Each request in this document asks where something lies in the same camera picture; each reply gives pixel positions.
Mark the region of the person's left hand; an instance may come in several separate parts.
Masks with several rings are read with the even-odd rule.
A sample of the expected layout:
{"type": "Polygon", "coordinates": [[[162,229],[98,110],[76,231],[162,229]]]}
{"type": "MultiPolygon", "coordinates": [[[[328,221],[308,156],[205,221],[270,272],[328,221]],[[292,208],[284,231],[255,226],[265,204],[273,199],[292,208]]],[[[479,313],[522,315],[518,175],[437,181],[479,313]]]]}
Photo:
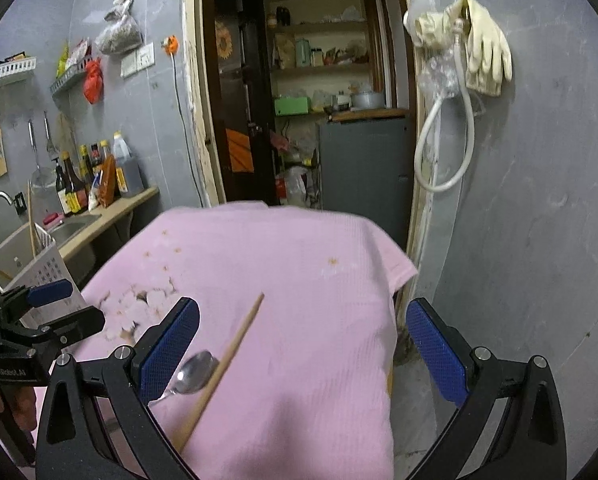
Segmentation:
{"type": "MultiPolygon", "coordinates": [[[[23,431],[33,431],[37,427],[36,394],[32,387],[17,387],[6,394],[7,403],[12,411],[12,417],[23,431]]],[[[5,404],[0,396],[0,413],[5,404]]]]}

